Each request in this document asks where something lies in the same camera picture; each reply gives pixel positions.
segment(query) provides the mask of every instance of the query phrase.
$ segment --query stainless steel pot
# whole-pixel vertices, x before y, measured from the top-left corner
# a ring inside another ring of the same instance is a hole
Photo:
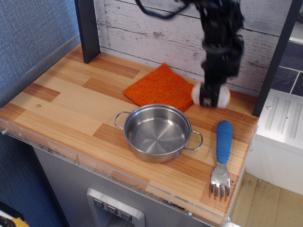
[[[122,128],[116,120],[124,113],[129,115]],[[202,134],[191,130],[188,118],[169,105],[152,104],[133,112],[122,111],[115,117],[115,126],[124,131],[132,152],[147,162],[170,161],[179,156],[183,149],[198,150],[203,143]],[[191,132],[201,137],[201,143],[195,149],[185,147]]]

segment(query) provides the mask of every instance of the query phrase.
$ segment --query blue fork handle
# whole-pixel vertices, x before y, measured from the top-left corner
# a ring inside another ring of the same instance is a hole
[[[217,126],[217,161],[226,164],[231,153],[232,125],[228,121],[221,121]]]

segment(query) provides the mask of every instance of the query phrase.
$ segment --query dark tile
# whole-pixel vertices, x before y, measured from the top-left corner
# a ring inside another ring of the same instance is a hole
[[[280,66],[303,71],[303,44],[288,42]]]
[[[301,72],[296,83],[292,94],[303,97],[303,73]]]
[[[290,93],[297,75],[297,71],[279,67],[271,88],[278,91]]]

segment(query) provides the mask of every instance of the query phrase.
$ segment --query white wood plank wall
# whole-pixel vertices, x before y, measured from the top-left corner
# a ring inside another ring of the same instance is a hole
[[[94,0],[102,52],[152,67],[167,63],[176,73],[204,81],[205,50],[200,15],[194,5],[171,20],[143,14],[134,0]],[[228,79],[231,90],[258,96],[292,0],[242,0],[245,53],[238,77]],[[142,0],[165,14],[178,0]]]

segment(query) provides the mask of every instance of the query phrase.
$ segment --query pot handle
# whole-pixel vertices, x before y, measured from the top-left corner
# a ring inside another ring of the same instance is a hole
[[[192,132],[198,134],[201,137],[201,143],[199,144],[199,146],[196,149],[192,149],[192,148],[183,148],[183,149],[186,149],[186,150],[198,150],[202,146],[202,143],[203,143],[203,136],[202,136],[202,134],[199,133],[199,132],[197,132],[197,131],[194,131],[194,130],[192,130]]]
[[[122,111],[121,113],[118,113],[117,116],[115,117],[115,121],[114,121],[115,126],[117,126],[118,128],[120,128],[120,129],[122,129],[122,130],[123,130],[123,128],[122,128],[121,126],[119,126],[119,125],[116,124],[116,120],[117,120],[117,117],[118,117],[118,116],[120,116],[121,114],[124,114],[124,113],[130,114],[131,112]]]

